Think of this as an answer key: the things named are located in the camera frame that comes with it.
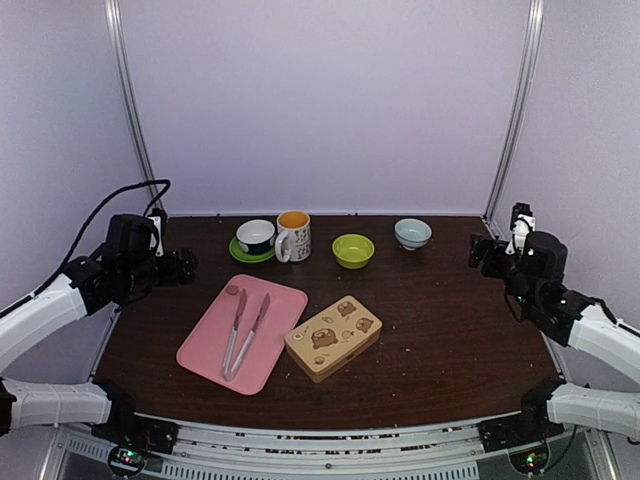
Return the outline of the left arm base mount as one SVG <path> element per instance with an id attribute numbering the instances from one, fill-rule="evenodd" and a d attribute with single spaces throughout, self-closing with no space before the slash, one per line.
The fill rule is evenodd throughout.
<path id="1" fill-rule="evenodd" d="M 128 427 L 116 427 L 114 423 L 91 426 L 94 437 L 113 444 L 106 464 L 117 478 L 160 472 L 163 455 L 173 453 L 178 433 L 177 423 L 139 415 Z"/>

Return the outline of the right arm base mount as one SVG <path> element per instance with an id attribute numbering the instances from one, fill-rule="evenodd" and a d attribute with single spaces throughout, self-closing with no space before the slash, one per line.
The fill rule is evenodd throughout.
<path id="1" fill-rule="evenodd" d="M 549 440 L 564 431 L 561 424 L 526 420 L 522 413 L 478 424 L 484 451 L 506 453 L 510 466 L 528 477 L 541 475 L 551 466 Z"/>

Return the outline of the bear print tin lid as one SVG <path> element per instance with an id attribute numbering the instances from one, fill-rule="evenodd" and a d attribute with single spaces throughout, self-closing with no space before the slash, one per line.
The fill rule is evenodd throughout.
<path id="1" fill-rule="evenodd" d="M 381 320 L 346 295 L 284 336 L 287 352 L 316 383 L 346 365 L 380 335 Z"/>

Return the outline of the tan tin box base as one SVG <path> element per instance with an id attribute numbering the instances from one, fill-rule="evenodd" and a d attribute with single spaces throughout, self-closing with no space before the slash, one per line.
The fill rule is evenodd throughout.
<path id="1" fill-rule="evenodd" d="M 295 330 L 285 336 L 287 353 L 315 383 L 320 383 L 345 367 L 379 338 L 380 330 L 363 333 L 330 328 Z"/>

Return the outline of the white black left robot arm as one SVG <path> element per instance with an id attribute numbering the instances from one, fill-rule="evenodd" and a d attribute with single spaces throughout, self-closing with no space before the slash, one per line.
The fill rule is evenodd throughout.
<path id="1" fill-rule="evenodd" d="M 195 280 L 189 248 L 163 245 L 167 218 L 117 214 L 88 256 L 62 263 L 51 280 L 1 312 L 1 432 L 32 425 L 85 423 L 115 442 L 144 433 L 133 398 L 109 380 L 93 380 L 108 330 L 107 312 Z"/>

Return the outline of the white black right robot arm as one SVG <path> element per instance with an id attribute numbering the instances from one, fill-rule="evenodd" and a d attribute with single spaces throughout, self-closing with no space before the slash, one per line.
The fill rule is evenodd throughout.
<path id="1" fill-rule="evenodd" d="M 615 316 L 602 299 L 564 284 L 567 248 L 552 234 L 532 231 L 507 243 L 474 234 L 469 265 L 504 284 L 512 314 L 536 327 L 551 343 L 585 361 L 597 374 L 624 376 L 618 391 L 597 379 L 585 386 L 587 368 L 564 379 L 547 378 L 521 398 L 512 434 L 522 442 L 541 439 L 564 424 L 590 427 L 639 439 L 639 331 Z"/>

